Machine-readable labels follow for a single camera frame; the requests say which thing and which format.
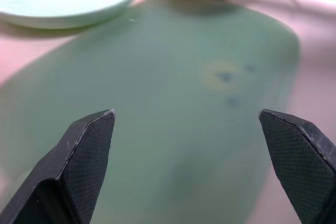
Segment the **table surface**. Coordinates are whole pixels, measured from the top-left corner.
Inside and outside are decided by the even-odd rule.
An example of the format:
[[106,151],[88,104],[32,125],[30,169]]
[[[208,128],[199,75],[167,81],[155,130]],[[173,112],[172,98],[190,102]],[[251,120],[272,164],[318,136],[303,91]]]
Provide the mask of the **table surface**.
[[[329,5],[336,16],[336,0],[307,1]],[[70,41],[84,30],[86,29],[33,30],[0,23],[0,85],[27,64]],[[333,83],[336,78],[335,69],[335,57],[309,57],[302,61],[288,111],[313,121],[330,139],[336,140],[336,108],[332,107],[336,100],[336,84]],[[0,194],[7,182],[5,174],[0,170]],[[248,224],[269,223],[300,223],[272,168],[248,221]]]

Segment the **dark green object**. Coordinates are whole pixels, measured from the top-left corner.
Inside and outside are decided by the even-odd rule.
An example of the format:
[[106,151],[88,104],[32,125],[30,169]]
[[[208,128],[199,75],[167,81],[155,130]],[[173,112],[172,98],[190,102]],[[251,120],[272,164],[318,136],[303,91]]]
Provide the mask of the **dark green object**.
[[295,34],[261,13],[147,0],[0,90],[0,165],[15,179],[74,119],[114,108],[91,224],[245,223],[269,169],[256,114],[286,108],[298,59]]

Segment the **stain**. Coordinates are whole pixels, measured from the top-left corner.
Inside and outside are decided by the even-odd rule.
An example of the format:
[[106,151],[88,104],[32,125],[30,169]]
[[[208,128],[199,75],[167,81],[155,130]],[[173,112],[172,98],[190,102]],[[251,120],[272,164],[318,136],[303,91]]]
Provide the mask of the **stain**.
[[236,97],[229,97],[225,100],[226,105],[230,108],[236,108],[239,106],[239,99]]
[[224,82],[231,82],[233,80],[233,73],[217,73],[216,76]]
[[234,88],[237,67],[232,62],[214,60],[203,67],[202,82],[212,90],[224,91]]

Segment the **pink table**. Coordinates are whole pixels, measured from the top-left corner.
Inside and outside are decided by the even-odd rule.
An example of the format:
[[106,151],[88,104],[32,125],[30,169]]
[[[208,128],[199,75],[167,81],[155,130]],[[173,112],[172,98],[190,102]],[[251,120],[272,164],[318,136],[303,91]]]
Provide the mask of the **pink table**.
[[[259,9],[260,4],[258,0],[236,2],[254,9]],[[313,10],[308,13],[306,9],[300,9],[295,20],[284,20],[298,34],[303,45],[299,74],[294,83],[288,112],[313,121],[330,139],[336,140],[336,46],[333,42],[336,38],[336,0],[324,2],[335,5],[334,13],[324,11],[314,14]],[[274,13],[272,16],[277,18],[277,15],[281,14]],[[0,23],[0,84],[27,64],[84,30],[43,31]],[[6,182],[6,176],[1,175],[0,171],[0,194]],[[269,223],[300,223],[272,168],[248,222]]]

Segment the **dark spot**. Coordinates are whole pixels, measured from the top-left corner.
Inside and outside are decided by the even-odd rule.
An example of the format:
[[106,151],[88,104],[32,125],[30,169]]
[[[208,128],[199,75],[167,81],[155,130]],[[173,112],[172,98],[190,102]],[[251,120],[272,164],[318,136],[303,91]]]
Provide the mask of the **dark spot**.
[[216,76],[224,82],[231,82],[233,79],[233,73],[217,73]]
[[239,100],[236,97],[229,97],[226,99],[226,104],[230,107],[230,108],[236,108],[239,106]]
[[247,65],[245,67],[245,70],[248,71],[248,72],[250,72],[250,73],[254,73],[256,71],[256,67],[253,66],[253,65]]

